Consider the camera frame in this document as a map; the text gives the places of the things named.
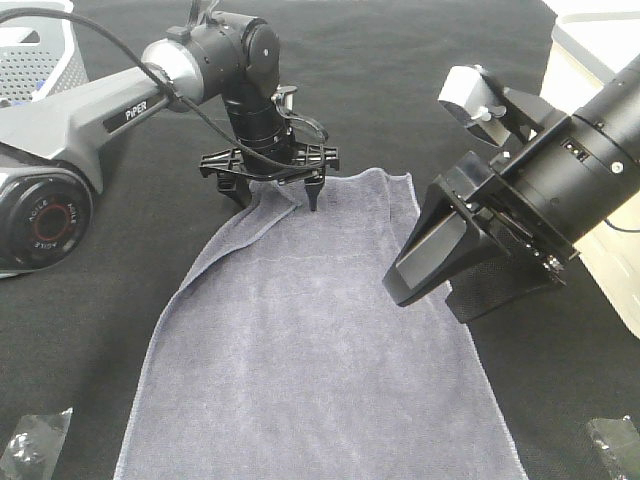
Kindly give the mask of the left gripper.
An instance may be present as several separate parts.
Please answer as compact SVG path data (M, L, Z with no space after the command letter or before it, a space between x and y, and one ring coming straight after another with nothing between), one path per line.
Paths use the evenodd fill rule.
M326 168L340 170L339 150L326 145L294 142L286 147L291 153L289 163L269 157L259 158L256 152L247 153L239 148L222 150L201 159L199 170L203 177L217 174L217 190L241 208L251 203L251 191L246 179L255 181L304 180L304 188L311 212L317 211L318 197L324 188Z

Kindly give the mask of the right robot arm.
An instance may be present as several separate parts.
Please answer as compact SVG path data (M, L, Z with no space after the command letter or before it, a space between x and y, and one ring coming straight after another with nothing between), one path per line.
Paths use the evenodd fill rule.
M499 150L468 152L434 179L383 283L403 307L449 284L447 305L468 323L560 287L577 242L637 193L639 64L570 114L478 65L452 67L438 100Z

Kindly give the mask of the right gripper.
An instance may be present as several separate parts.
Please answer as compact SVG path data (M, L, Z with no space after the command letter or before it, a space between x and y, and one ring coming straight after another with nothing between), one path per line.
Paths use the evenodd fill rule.
M583 163L569 153L517 164L468 153L428 187L384 287L405 307L450 279L445 303L465 324L564 286L581 231L582 179Z

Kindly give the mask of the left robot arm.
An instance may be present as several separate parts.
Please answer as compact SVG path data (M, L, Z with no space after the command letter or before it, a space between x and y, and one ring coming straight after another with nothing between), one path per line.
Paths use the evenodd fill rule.
M193 2L188 22L132 57L132 67L62 91L53 81L1 106L1 274L49 268L83 239L103 189L100 149L157 112L199 112L221 98L227 150L200 172L241 206L251 182L301 181L318 198L338 152L316 120L293 110L279 78L280 43L262 18Z

